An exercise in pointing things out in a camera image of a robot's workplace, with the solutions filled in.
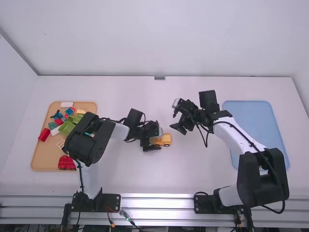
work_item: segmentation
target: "building block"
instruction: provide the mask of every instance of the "building block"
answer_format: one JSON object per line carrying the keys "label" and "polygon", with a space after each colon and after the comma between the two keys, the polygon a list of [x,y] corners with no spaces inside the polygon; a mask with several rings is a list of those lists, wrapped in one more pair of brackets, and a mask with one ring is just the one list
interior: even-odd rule
{"label": "building block", "polygon": [[51,135],[52,135],[52,136],[55,136],[55,135],[59,134],[59,133],[60,133],[60,132],[59,132],[59,128],[60,128],[60,127],[61,127],[61,126],[58,126],[58,127],[54,128],[54,129],[52,129],[52,130],[50,131]]}
{"label": "building block", "polygon": [[61,139],[58,143],[57,143],[57,146],[62,150],[62,148],[64,147],[64,142],[65,140],[64,139]]}
{"label": "building block", "polygon": [[83,117],[83,115],[80,115],[80,114],[75,115],[75,117],[74,117],[74,119],[73,119],[73,123],[74,123],[74,124],[78,124],[79,121],[82,119],[82,117]]}
{"label": "building block", "polygon": [[60,104],[61,108],[68,108],[68,107],[72,107],[73,106],[73,102],[72,101],[63,101]]}
{"label": "building block", "polygon": [[65,121],[61,127],[59,128],[59,131],[61,134],[68,136],[71,131],[74,129],[75,125],[73,123],[70,123],[69,121]]}
{"label": "building block", "polygon": [[55,122],[49,122],[48,127],[50,130],[53,130],[57,127],[58,125]]}
{"label": "building block", "polygon": [[72,115],[72,114],[74,113],[74,111],[75,111],[75,108],[69,107],[68,109],[66,109],[65,112],[66,112],[68,115]]}
{"label": "building block", "polygon": [[60,125],[62,125],[63,121],[62,121],[61,119],[57,118],[57,119],[55,119],[55,123],[56,123],[58,126],[60,126]]}
{"label": "building block", "polygon": [[77,110],[76,113],[84,115],[86,113],[86,111],[85,110]]}
{"label": "building block", "polygon": [[172,135],[171,133],[164,133],[161,137],[153,137],[150,139],[150,142],[157,146],[171,146],[172,144]]}
{"label": "building block", "polygon": [[74,120],[74,116],[70,115],[70,116],[68,117],[68,121],[69,121],[69,122],[73,122],[73,120]]}
{"label": "building block", "polygon": [[47,137],[50,134],[50,130],[47,128],[44,128],[42,130],[42,132],[40,133],[40,136],[38,137],[39,140],[42,140],[43,142],[45,142],[45,140],[47,139]]}
{"label": "building block", "polygon": [[70,156],[61,156],[58,162],[58,168],[61,170],[76,170],[76,166]]}

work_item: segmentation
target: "white table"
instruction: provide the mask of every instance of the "white table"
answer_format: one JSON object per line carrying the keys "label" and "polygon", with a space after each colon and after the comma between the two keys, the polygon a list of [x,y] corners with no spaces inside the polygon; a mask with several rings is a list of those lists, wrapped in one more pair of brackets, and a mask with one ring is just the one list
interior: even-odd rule
{"label": "white table", "polygon": [[[253,211],[255,226],[266,223],[267,226],[309,227],[309,213],[297,213],[297,210],[309,210],[305,201],[309,200],[306,181],[309,120],[292,79],[273,77],[166,77],[165,81],[150,76],[40,77],[1,172],[0,203],[7,207],[0,211],[0,222],[60,223],[62,206],[71,201],[78,187],[77,174],[31,170],[37,137],[51,102],[95,101],[100,116],[121,119],[130,108],[135,108],[146,114],[146,120],[158,120],[165,131],[172,132],[171,147],[150,153],[143,153],[138,142],[126,144],[111,140],[100,160],[103,191],[127,196],[122,207],[130,211],[137,224],[232,226],[229,215],[195,215],[190,199],[197,191],[212,193],[216,188],[236,182],[237,170],[232,166],[228,148],[210,135],[206,149],[196,129],[183,136],[169,127],[179,118],[172,118],[171,104],[176,97],[199,105],[198,92],[210,89],[216,90],[220,106],[226,100],[268,101],[290,159],[287,175],[294,201],[287,202],[287,209],[292,211],[278,216],[257,209]],[[23,208],[27,205],[31,211]],[[82,214],[81,224],[86,222],[108,224],[103,213]],[[126,222],[119,218],[117,224]]]}

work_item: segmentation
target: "black cable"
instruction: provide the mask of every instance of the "black cable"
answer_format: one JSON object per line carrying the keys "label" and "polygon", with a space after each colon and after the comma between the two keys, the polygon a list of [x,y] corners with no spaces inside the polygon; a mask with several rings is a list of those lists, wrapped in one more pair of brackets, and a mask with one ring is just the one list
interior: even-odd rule
{"label": "black cable", "polygon": [[196,125],[196,127],[198,128],[198,131],[199,131],[199,133],[201,134],[201,136],[202,136],[202,138],[203,138],[203,142],[204,142],[205,147],[207,147],[208,144],[207,144],[207,142],[206,142],[206,140],[205,140],[205,138],[204,138],[204,136],[203,136],[203,133],[202,133],[201,129],[199,128],[199,126],[198,126],[197,123],[195,123],[195,125]]}
{"label": "black cable", "polygon": [[282,213],[284,212],[284,210],[285,210],[285,201],[282,201],[282,208],[281,208],[280,211],[276,211],[276,210],[274,210],[274,209],[272,209],[272,208],[269,208],[269,207],[266,206],[266,205],[262,205],[262,207],[265,208],[265,209],[268,209],[268,210],[270,210],[271,212],[274,212],[274,213],[276,213],[276,214],[282,214]]}
{"label": "black cable", "polygon": [[204,194],[204,195],[207,195],[207,196],[208,196],[208,193],[206,193],[206,192],[202,192],[202,191],[200,191],[200,192],[196,192],[196,193],[194,194],[194,196],[196,196],[196,195],[198,195],[198,194]]}
{"label": "black cable", "polygon": [[[216,125],[216,124],[219,124],[219,123],[225,123],[225,124],[228,124],[230,127],[233,127],[239,134],[241,134],[245,140],[247,140],[247,142],[250,144],[250,146],[252,146],[257,152],[258,154],[260,155],[260,157],[264,160],[264,162],[266,163],[266,165],[268,166],[269,170],[271,171],[271,173],[273,174],[273,176],[275,177],[275,180],[276,182],[278,183],[278,185],[281,185],[281,182],[280,180],[278,179],[278,176],[277,176],[277,173],[276,171],[274,170],[274,168],[271,166],[271,164],[269,163],[268,159],[262,154],[262,152],[256,147],[256,145],[250,141],[250,139],[248,139],[248,137],[246,135],[244,135],[237,127],[235,127],[232,123],[230,122],[225,122],[225,121],[220,121],[220,122],[215,122],[213,124]],[[272,208],[269,208],[268,206],[265,206],[265,205],[262,205],[262,207],[270,210],[271,212],[274,212],[276,214],[282,214],[285,210],[285,201],[283,200],[282,201],[282,208],[280,211],[276,211]]]}
{"label": "black cable", "polygon": [[131,142],[134,142],[134,141],[136,141],[136,139],[133,139],[133,140],[131,140],[131,141],[125,141],[126,143],[131,143]]}
{"label": "black cable", "polygon": [[[81,187],[81,189],[82,189],[82,193],[84,193],[84,184],[83,184],[83,176],[82,176],[82,166],[81,166],[81,163],[80,163],[77,159],[75,159],[75,161],[76,161],[77,164],[78,164],[77,168],[78,168],[78,171],[79,171],[79,179],[80,179],[80,181],[81,181],[81,186],[80,186],[80,187]],[[78,218],[77,218],[76,225],[78,225],[79,220],[80,220],[80,218],[81,218],[82,207],[83,207],[83,205],[81,205],[80,210],[79,210],[79,212],[78,212]]]}
{"label": "black cable", "polygon": [[230,231],[233,232],[234,230],[236,230],[237,225],[234,226],[234,228]]}

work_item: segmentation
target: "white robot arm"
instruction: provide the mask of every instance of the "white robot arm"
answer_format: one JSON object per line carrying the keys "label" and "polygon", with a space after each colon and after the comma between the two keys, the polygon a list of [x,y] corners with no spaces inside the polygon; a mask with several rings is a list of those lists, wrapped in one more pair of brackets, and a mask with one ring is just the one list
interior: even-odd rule
{"label": "white robot arm", "polygon": [[[236,154],[239,154],[237,183],[215,189],[211,197],[218,212],[224,207],[245,205],[248,208],[278,201],[289,197],[289,188],[283,154],[277,149],[267,149],[248,135],[232,115],[219,109],[214,90],[199,92],[199,109],[190,100],[177,98],[172,107],[174,115],[182,115],[178,123],[170,125],[186,135],[196,126],[222,139]],[[267,170],[260,175],[260,166]]]}

